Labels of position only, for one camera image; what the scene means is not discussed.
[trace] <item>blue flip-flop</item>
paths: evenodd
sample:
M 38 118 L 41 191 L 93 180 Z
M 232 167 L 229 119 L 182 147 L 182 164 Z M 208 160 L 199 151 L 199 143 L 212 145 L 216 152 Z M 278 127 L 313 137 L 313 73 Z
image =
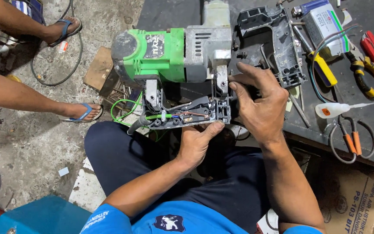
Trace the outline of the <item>blue flip-flop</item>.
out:
M 63 27 L 63 31 L 61 32 L 60 38 L 57 39 L 54 43 L 50 44 L 49 47 L 55 47 L 56 45 L 58 45 L 62 41 L 64 41 L 66 38 L 71 37 L 71 36 L 75 35 L 76 33 L 78 33 L 82 29 L 82 21 L 79 18 L 76 18 L 76 20 L 79 22 L 79 27 L 77 29 L 75 29 L 73 32 L 67 34 L 67 28 L 73 23 L 70 20 L 59 19 L 57 22 L 63 22 L 63 23 L 66 23 L 66 24 Z
M 93 118 L 93 120 L 83 120 L 88 114 L 90 114 L 93 108 L 91 108 L 87 103 L 82 103 L 82 105 L 84 105 L 87 108 L 87 111 L 84 114 L 82 114 L 79 117 L 79 119 L 67 118 L 67 117 L 58 115 L 59 119 L 64 120 L 64 121 L 71 121 L 71 122 L 91 122 L 91 121 L 97 120 L 103 113 L 103 108 L 101 108 L 100 112 Z

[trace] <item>shirt logo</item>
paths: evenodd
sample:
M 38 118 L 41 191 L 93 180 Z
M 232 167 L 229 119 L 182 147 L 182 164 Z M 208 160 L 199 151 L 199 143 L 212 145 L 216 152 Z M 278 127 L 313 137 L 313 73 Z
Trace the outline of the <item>shirt logo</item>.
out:
M 162 229 L 164 231 L 179 231 L 183 232 L 186 229 L 183 225 L 183 217 L 178 215 L 160 215 L 155 217 L 154 227 Z

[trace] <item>hand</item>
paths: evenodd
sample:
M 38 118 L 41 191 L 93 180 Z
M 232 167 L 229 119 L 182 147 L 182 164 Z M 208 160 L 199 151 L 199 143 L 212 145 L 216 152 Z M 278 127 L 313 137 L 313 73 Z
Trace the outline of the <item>hand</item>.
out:
M 200 126 L 188 126 L 182 129 L 181 146 L 176 160 L 184 163 L 190 169 L 196 168 L 205 159 L 209 141 L 224 128 L 222 121 L 210 124 L 205 130 Z
M 278 142 L 283 136 L 288 91 L 281 88 L 269 69 L 262 70 L 241 62 L 236 66 L 243 74 L 229 77 L 229 87 L 238 97 L 243 123 L 259 143 Z M 240 83 L 259 89 L 262 98 L 253 101 Z

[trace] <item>dirty floor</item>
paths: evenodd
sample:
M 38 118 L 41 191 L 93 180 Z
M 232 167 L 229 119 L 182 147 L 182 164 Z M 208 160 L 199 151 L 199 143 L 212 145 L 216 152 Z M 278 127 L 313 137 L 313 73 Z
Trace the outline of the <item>dirty floor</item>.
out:
M 53 24 L 68 1 L 43 3 L 45 20 Z M 99 103 L 97 93 L 83 84 L 83 77 L 100 46 L 111 47 L 114 34 L 137 24 L 143 0 L 86 0 L 75 1 L 74 6 L 75 16 L 83 23 L 83 55 L 71 78 L 56 87 L 39 84 L 31 73 L 27 50 L 17 57 L 11 74 L 56 101 Z M 46 82 L 58 82 L 73 69 L 79 38 L 76 35 L 67 41 L 69 46 L 63 54 L 58 48 L 40 47 L 34 68 Z M 2 109 L 0 118 L 4 120 L 0 125 L 0 206 L 13 209 L 50 193 L 68 199 L 83 166 L 84 136 L 92 123 L 61 122 L 55 114 L 10 109 Z M 60 177 L 58 171 L 65 167 L 70 173 Z

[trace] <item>leg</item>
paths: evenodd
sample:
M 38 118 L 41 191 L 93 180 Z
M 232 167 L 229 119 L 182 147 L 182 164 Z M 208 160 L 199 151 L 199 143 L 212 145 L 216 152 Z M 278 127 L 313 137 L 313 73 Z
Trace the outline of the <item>leg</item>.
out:
M 92 125 L 85 137 L 86 155 L 106 196 L 129 181 L 165 163 L 166 154 L 158 143 L 128 127 L 105 121 Z
M 92 112 L 85 120 L 92 120 L 100 105 L 90 104 Z M 79 118 L 86 112 L 81 104 L 56 102 L 39 94 L 23 83 L 15 82 L 0 75 L 0 107 L 34 112 L 52 112 L 70 118 Z
M 223 160 L 225 178 L 189 189 L 173 200 L 205 205 L 253 233 L 256 223 L 270 208 L 261 149 L 235 147 Z
M 78 28 L 79 22 L 75 18 L 65 18 L 73 24 L 67 29 L 68 33 Z M 44 26 L 37 23 L 31 17 L 19 11 L 10 3 L 0 0 L 0 29 L 13 34 L 34 35 L 43 39 L 48 44 L 60 38 L 61 30 L 65 23 L 56 23 Z

